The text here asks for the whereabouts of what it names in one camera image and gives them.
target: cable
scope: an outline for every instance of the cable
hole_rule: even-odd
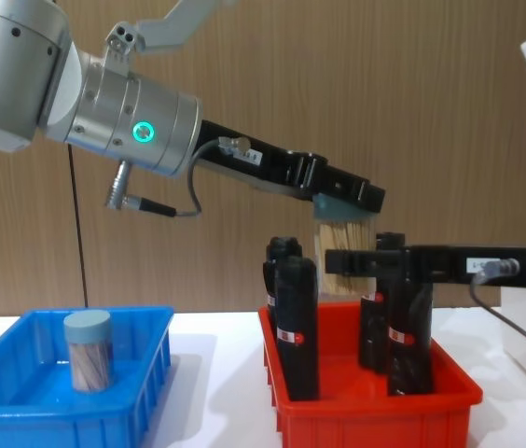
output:
[[[203,157],[207,152],[213,149],[219,149],[219,139],[210,140],[209,142],[202,144],[199,147],[199,149],[197,149],[192,155],[192,158],[190,159],[190,165],[188,166],[187,183],[188,193],[190,194],[190,199],[192,200],[192,203],[195,205],[195,209],[191,212],[178,212],[176,214],[177,217],[197,217],[201,214],[201,203],[199,202],[197,192],[195,191],[195,166],[197,166],[197,162],[201,157]]]
[[[483,270],[479,273],[476,273],[472,281],[470,282],[470,297],[472,300],[480,306],[482,309],[490,313],[491,315],[494,315],[499,320],[507,324],[510,328],[514,329],[518,333],[520,333],[522,336],[526,338],[526,330],[520,327],[515,322],[511,321],[504,315],[501,315],[500,313],[493,310],[487,303],[482,301],[478,298],[477,295],[477,286],[478,285],[485,285],[489,281],[494,280],[495,278],[501,278],[501,277],[512,277],[519,273],[519,264],[514,259],[503,259],[500,261],[490,261],[485,264],[483,267]]]

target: black cylinder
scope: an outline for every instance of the black cylinder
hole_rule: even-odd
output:
[[[277,348],[291,400],[319,398],[317,271],[310,259],[288,257],[275,273]]]
[[[294,237],[274,236],[267,246],[266,261],[263,263],[263,279],[267,290],[267,309],[270,312],[271,329],[276,334],[275,323],[275,265],[279,259],[302,257],[302,247]]]
[[[388,395],[433,392],[431,313],[433,285],[400,280],[389,304]]]
[[[378,233],[377,250],[396,250],[404,246],[403,233]],[[378,278],[377,292],[360,300],[358,363],[376,373],[387,371],[388,302],[393,294],[394,278]]]

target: green indicator light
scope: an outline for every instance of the green indicator light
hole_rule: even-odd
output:
[[[149,143],[155,138],[155,128],[147,121],[139,121],[132,129],[132,136],[139,143]]]

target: white table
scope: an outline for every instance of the white table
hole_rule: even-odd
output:
[[[0,334],[16,318],[0,317]],[[280,448],[255,313],[176,315],[172,369],[145,448]],[[480,309],[434,313],[433,335],[483,388],[468,446],[526,448],[526,373]]]

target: blue plastic bin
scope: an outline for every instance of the blue plastic bin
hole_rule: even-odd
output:
[[[0,448],[138,448],[170,367],[169,307],[113,308],[114,383],[71,386],[63,319],[32,311],[0,337]]]

